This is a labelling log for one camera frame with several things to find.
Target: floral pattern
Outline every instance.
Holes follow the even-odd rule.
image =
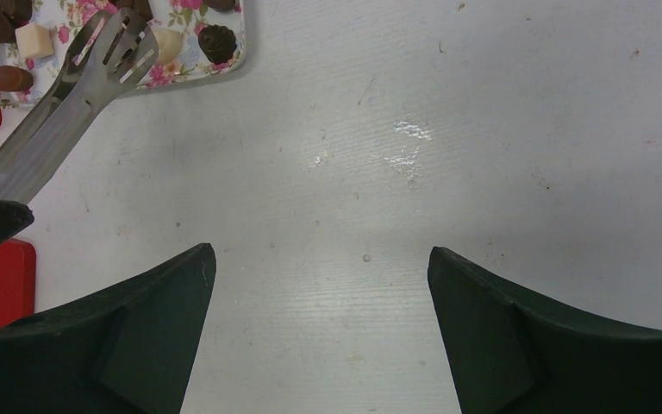
[[[151,0],[155,18],[148,24],[152,28],[170,28],[181,32],[184,49],[174,61],[152,67],[138,87],[153,88],[186,82],[230,72],[239,67],[244,58],[245,39],[241,4],[242,0],[235,6],[235,13],[216,13],[202,0]],[[39,60],[21,60],[16,45],[0,45],[0,66],[18,66],[34,74],[34,86],[29,91],[0,92],[2,108],[36,104],[58,75],[65,51],[84,22],[100,9],[116,12],[116,7],[109,0],[34,0],[33,5],[31,21],[53,25],[47,28],[53,34],[55,55]],[[237,35],[235,56],[227,63],[214,65],[199,49],[199,32],[210,24],[227,26]]]

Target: square white chocolate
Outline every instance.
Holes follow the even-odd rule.
[[[49,30],[36,23],[16,30],[16,46],[22,59],[39,59],[54,54]]]

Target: metal tongs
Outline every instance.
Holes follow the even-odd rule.
[[[52,87],[0,147],[0,200],[28,204],[97,115],[133,90],[158,55],[138,13],[98,11],[68,47]]]

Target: rectangular tray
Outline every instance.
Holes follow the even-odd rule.
[[[231,72],[239,67],[245,57],[244,0],[238,0],[234,11],[219,13],[209,9],[202,0],[150,0],[154,19],[152,28],[170,28],[184,34],[181,54],[163,66],[154,66],[142,79],[139,88],[156,88],[188,82]],[[116,7],[108,0],[34,0],[31,22],[48,28],[52,34],[54,55],[43,59],[23,60],[16,44],[0,44],[0,66],[11,65],[26,69],[34,75],[34,86],[25,92],[0,92],[0,108],[30,107],[36,104],[56,79],[67,47],[83,22],[95,11]],[[214,65],[199,49],[197,34],[210,24],[227,26],[237,37],[234,57],[221,65]]]

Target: white table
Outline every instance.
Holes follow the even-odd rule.
[[[662,2],[247,11],[239,73],[114,102],[30,205],[39,310],[211,242],[186,413],[459,412],[435,245],[662,329]]]

